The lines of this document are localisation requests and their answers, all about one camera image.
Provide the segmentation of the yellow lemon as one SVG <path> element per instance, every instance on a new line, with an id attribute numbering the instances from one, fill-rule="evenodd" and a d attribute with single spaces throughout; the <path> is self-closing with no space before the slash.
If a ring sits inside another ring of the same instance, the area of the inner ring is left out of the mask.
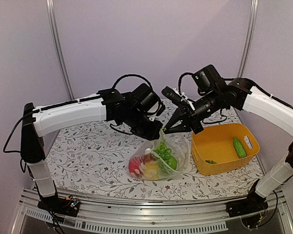
<path id="1" fill-rule="evenodd" d="M 159 180 L 160 168 L 158 166 L 158 163 L 155 161 L 145 163 L 142 178 L 144 180 Z"/>

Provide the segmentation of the green grapes bunch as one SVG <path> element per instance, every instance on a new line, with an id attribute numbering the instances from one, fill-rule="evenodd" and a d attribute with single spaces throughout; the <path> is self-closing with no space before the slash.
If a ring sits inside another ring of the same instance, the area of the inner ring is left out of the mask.
<path id="1" fill-rule="evenodd" d="M 171 158 L 172 149 L 163 142 L 161 142 L 154 151 L 163 160 L 168 160 Z"/>

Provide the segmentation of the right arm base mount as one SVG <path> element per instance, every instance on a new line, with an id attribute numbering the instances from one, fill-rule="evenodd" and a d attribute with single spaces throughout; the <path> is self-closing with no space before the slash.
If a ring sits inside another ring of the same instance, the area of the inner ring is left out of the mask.
<path id="1" fill-rule="evenodd" d="M 263 220 L 263 214 L 268 204 L 265 198 L 262 198 L 255 192 L 251 192 L 246 198 L 226 203 L 226 212 L 229 217 L 243 216 L 242 224 L 249 229 L 257 228 Z"/>

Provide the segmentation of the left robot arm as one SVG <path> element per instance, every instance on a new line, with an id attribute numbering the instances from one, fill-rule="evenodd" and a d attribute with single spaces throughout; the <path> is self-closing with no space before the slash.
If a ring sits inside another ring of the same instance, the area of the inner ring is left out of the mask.
<path id="1" fill-rule="evenodd" d="M 163 126 L 155 118 L 164 109 L 159 96 L 145 83 L 127 93 L 112 87 L 49 106 L 26 104 L 21 127 L 21 158 L 32 173 L 41 202 L 53 212 L 63 207 L 63 199 L 58 197 L 45 161 L 42 139 L 45 135 L 88 122 L 114 121 L 116 125 L 126 124 L 132 135 L 155 140 Z"/>

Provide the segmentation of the green cucumber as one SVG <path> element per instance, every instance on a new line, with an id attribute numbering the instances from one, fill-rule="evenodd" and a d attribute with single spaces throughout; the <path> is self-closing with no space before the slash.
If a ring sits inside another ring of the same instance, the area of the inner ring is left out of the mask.
<path id="1" fill-rule="evenodd" d="M 246 151 L 242 143 L 236 137 L 233 138 L 233 146 L 239 158 L 246 157 Z"/>

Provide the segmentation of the green pear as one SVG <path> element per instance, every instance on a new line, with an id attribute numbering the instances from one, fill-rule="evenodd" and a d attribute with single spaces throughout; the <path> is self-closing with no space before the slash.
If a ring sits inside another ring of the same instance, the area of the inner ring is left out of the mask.
<path id="1" fill-rule="evenodd" d="M 176 170 L 178 163 L 177 163 L 177 160 L 176 160 L 175 157 L 171 156 L 171 157 L 169 157 L 169 158 L 166 158 L 166 159 L 165 159 L 165 162 L 167 163 L 167 165 L 168 165 L 171 169 Z"/>

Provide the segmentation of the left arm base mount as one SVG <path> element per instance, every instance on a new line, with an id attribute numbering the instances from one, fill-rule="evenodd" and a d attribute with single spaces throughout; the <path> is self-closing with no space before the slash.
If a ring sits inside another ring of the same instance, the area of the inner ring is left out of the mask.
<path id="1" fill-rule="evenodd" d="M 41 197 L 38 202 L 38 208 L 71 217 L 77 217 L 80 209 L 80 200 L 69 196 L 67 198 L 58 197 L 58 195 L 50 197 Z"/>

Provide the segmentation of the red apple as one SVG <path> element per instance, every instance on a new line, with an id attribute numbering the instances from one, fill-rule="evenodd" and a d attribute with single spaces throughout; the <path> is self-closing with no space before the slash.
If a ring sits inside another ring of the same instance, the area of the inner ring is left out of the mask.
<path id="1" fill-rule="evenodd" d="M 133 157 L 129 161 L 128 169 L 131 174 L 139 176 L 144 174 L 146 166 L 141 157 Z"/>

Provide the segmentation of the clear zip top bag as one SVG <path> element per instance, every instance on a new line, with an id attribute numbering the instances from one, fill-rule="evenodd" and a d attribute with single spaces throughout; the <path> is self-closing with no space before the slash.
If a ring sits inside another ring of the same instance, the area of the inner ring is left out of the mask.
<path id="1" fill-rule="evenodd" d="M 172 149 L 171 156 L 177 160 L 176 170 L 171 169 L 167 163 L 155 153 L 155 148 L 161 143 L 165 143 Z M 183 136 L 183 134 L 168 134 L 164 133 L 164 129 L 160 130 L 160 137 L 157 140 L 148 141 L 144 143 L 132 156 L 141 157 L 144 164 L 155 161 L 160 168 L 160 179 L 179 178 L 186 170 L 189 164 L 189 141 Z M 143 175 L 129 174 L 138 179 L 142 179 Z"/>

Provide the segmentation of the green lettuce leaf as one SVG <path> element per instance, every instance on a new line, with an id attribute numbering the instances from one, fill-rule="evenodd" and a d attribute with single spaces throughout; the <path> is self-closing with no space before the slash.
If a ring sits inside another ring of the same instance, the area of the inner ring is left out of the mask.
<path id="1" fill-rule="evenodd" d="M 217 162 L 213 160 L 206 160 L 205 162 L 208 164 L 217 164 Z"/>

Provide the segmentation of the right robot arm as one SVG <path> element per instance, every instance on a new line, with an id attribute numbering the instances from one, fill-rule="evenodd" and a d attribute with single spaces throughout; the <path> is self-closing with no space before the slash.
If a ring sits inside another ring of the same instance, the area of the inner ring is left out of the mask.
<path id="1" fill-rule="evenodd" d="M 165 87 L 162 94 L 177 106 L 165 125 L 165 133 L 203 131 L 202 121 L 218 110 L 234 107 L 255 114 L 293 137 L 293 107 L 262 89 L 248 78 L 230 78 L 229 83 L 210 64 L 192 73 L 198 94 L 195 102 L 187 101 L 180 90 Z M 277 163 L 265 176 L 257 180 L 246 198 L 228 202 L 230 216 L 246 215 L 268 207 L 266 197 L 293 176 L 293 142 L 288 155 Z"/>

